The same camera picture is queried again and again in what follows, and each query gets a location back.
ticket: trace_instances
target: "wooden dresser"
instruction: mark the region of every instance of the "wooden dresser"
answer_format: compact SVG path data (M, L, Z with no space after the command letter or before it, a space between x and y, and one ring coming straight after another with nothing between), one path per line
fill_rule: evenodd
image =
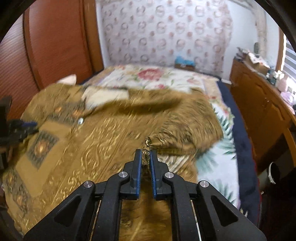
M296 167L296 117L280 92L246 65L233 60L231 93L245 121L258 172L288 149Z

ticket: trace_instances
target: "striped blind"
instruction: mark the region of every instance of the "striped blind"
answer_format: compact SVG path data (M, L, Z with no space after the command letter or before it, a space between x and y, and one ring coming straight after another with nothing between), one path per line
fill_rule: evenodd
M283 71L296 80L296 53L287 39L286 57Z

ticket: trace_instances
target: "gold blanket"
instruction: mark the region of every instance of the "gold blanket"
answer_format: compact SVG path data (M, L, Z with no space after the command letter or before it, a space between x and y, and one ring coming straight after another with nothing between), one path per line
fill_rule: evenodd
M86 180L102 182L133 160L137 148L190 155L179 174L196 181L195 153L222 136L211 105L200 90L133 90L129 99L86 110L85 87L54 84L38 93L23 114L39 133L19 145L3 177L9 212L26 233ZM120 240L170 240L166 202L154 201L144 176L138 201L124 201Z

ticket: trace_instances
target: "dark blue fabric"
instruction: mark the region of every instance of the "dark blue fabric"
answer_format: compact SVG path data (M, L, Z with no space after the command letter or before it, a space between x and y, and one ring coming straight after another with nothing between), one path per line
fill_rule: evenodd
M239 173L239 198L241 208L248 211L248 219L255 225L258 222L260 193L256 173L255 162L252 157L252 146L248 138L241 113L226 85L218 81L224 103L230 107L235 116L232 129L235 149L237 153L237 165Z

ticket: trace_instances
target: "white floral bedsheet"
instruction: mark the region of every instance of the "white floral bedsheet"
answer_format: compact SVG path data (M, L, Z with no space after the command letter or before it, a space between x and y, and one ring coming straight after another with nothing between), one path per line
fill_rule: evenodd
M94 77L86 84L104 87L129 87L141 89L170 88L190 93L191 88L201 88L208 96L220 121L224 138L215 143L201 156L196 156L198 180L209 181L235 207L239 208L239 182L237 158L232 137L233 115L222 101L217 78L173 68L156 66L125 65L111 67L102 73L103 78ZM168 163L172 172L178 171L186 156L159 156Z

